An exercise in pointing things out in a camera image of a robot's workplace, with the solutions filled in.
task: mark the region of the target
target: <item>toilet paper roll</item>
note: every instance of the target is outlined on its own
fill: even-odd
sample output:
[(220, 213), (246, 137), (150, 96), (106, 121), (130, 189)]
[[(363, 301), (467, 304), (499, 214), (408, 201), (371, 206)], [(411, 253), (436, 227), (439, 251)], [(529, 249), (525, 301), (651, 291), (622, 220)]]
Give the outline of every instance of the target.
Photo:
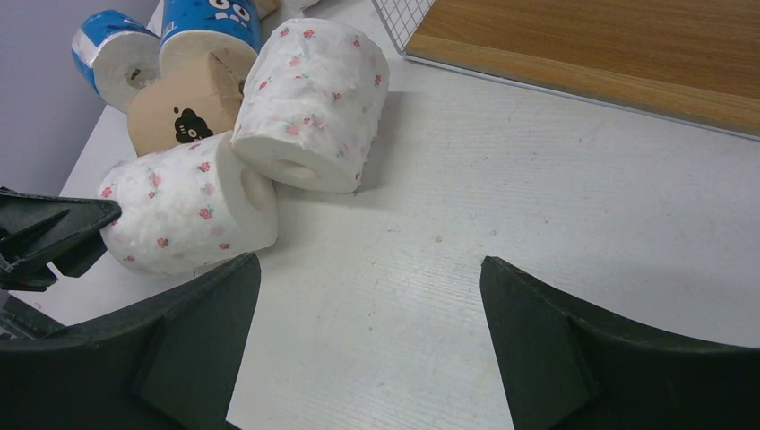
[(95, 13), (72, 39), (74, 64), (109, 105), (126, 112), (137, 92), (159, 78), (158, 36), (121, 12)]
[(243, 93), (229, 59), (226, 49), (206, 53), (137, 94), (126, 127), (138, 157), (232, 130)]
[(261, 23), (249, 0), (165, 0), (161, 73), (170, 76), (208, 52), (233, 53), (230, 69), (245, 79), (262, 47)]
[(350, 193), (377, 134), (388, 77), (383, 52), (360, 31), (286, 21), (248, 75), (233, 150), (276, 181)]
[(277, 238), (272, 182), (232, 152), (230, 133), (112, 168), (99, 196), (122, 216), (100, 234), (127, 269), (172, 276)]

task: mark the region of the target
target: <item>brown toilet paper roll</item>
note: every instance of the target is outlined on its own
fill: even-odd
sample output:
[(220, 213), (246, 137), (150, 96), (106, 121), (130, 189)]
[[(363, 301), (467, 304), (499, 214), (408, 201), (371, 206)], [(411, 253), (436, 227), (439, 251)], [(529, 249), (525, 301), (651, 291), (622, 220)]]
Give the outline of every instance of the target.
[(232, 130), (243, 94), (229, 59), (226, 49), (208, 53), (137, 93), (126, 122), (138, 157)]

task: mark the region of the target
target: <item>blue toilet paper packaging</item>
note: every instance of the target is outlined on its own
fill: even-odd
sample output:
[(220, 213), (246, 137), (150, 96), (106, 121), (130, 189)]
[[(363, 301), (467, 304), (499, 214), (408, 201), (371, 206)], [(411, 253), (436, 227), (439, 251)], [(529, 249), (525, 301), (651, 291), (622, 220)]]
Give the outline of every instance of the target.
[(169, 76), (219, 49), (235, 57), (232, 72), (245, 79), (262, 47), (261, 23), (248, 0), (165, 0), (161, 74)]
[(160, 39), (121, 12), (89, 17), (72, 39), (74, 64), (109, 105), (126, 112), (139, 90), (159, 78)]

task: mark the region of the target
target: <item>black cartoon poop print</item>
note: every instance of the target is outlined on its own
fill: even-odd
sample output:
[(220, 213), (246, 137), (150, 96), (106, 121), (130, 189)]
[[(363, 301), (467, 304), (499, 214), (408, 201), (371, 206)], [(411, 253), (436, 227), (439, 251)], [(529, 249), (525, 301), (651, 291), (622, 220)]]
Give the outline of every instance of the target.
[[(179, 108), (174, 108), (174, 113), (179, 113)], [(185, 109), (182, 115), (174, 122), (174, 129), (177, 131), (177, 142), (192, 143), (200, 141), (207, 137), (213, 136), (213, 131), (192, 109)]]

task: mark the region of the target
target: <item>floral toilet paper roll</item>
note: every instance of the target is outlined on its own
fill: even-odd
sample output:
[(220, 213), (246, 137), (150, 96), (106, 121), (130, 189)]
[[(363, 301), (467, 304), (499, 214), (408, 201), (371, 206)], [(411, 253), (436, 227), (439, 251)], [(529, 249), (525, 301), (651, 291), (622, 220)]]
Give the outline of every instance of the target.
[(100, 234), (127, 269), (172, 276), (274, 244), (272, 182), (232, 152), (230, 132), (112, 168), (99, 196), (122, 216)]
[(383, 52), (361, 31), (286, 21), (248, 75), (233, 151), (276, 181), (350, 193), (361, 183), (388, 79)]

